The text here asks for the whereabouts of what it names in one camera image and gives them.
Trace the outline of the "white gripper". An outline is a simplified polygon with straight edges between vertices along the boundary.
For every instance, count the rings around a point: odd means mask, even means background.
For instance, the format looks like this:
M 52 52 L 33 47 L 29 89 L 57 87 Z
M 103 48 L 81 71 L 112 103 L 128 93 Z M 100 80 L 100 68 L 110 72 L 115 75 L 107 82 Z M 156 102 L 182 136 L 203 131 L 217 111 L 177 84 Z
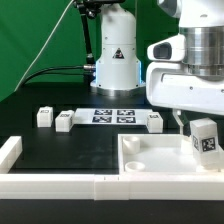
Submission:
M 151 60 L 146 72 L 146 96 L 159 107 L 172 108 L 184 134 L 180 110 L 224 115 L 224 77 L 199 76 L 182 63 L 186 40 L 181 34 L 167 38 L 147 49 Z

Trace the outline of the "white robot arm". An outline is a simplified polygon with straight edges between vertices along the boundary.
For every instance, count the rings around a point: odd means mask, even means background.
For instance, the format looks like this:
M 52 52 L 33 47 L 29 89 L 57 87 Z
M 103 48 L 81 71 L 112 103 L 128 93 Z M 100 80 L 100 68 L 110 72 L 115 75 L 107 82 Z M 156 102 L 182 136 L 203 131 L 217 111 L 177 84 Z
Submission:
M 144 88 L 153 106 L 224 115 L 224 0 L 157 0 L 179 19 L 179 33 L 148 47 L 145 80 L 136 57 L 136 20 L 123 1 L 98 0 L 102 51 L 91 90 L 130 96 Z

